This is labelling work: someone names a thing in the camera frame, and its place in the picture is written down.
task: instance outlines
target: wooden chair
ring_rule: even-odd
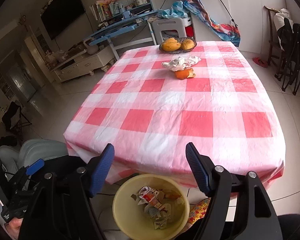
[[[270,49],[269,49],[269,57],[268,57],[267,63],[268,63],[268,65],[270,65],[272,62],[276,66],[277,70],[276,70],[274,76],[276,78],[278,78],[278,80],[280,81],[281,77],[279,78],[279,75],[282,74],[282,70],[284,69],[284,65],[287,60],[287,55],[286,55],[285,51],[281,49],[279,42],[273,41],[273,26],[272,26],[272,17],[271,17],[271,12],[280,13],[280,11],[272,9],[272,8],[268,8],[267,6],[264,6],[264,7],[268,11],[269,24],[270,24],[270,40],[269,40]],[[276,55],[272,55],[273,48],[281,51],[280,57],[278,57]],[[274,58],[279,60],[279,65],[273,60]]]

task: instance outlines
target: fruit bowl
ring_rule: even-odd
[[[194,42],[194,47],[191,49],[177,49],[174,51],[165,51],[162,49],[162,43],[159,45],[159,50],[162,51],[163,53],[167,54],[180,54],[180,53],[187,53],[193,50],[197,46],[197,42],[193,38],[175,38],[179,43],[182,43],[184,40],[192,40]]]

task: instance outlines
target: pink checkered tablecloth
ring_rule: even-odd
[[[267,183],[282,176],[285,141],[277,115],[238,49],[203,41],[192,52],[170,55],[158,47],[128,50],[94,87],[64,133],[69,154],[88,162],[113,144],[109,183],[141,172],[196,187],[188,142],[229,172],[253,170]],[[195,78],[178,80],[162,68],[179,56],[201,58]]]

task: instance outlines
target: crumpled tissue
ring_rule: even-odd
[[[162,62],[162,66],[171,71],[179,71],[190,68],[191,66],[197,64],[200,60],[201,59],[197,56],[189,57],[188,59],[180,56],[171,60],[170,62]]]

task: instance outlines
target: red slipper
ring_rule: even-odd
[[[268,67],[268,63],[261,60],[259,57],[254,57],[252,60],[254,63],[256,63],[257,65],[259,65],[261,67],[264,67],[264,68]]]

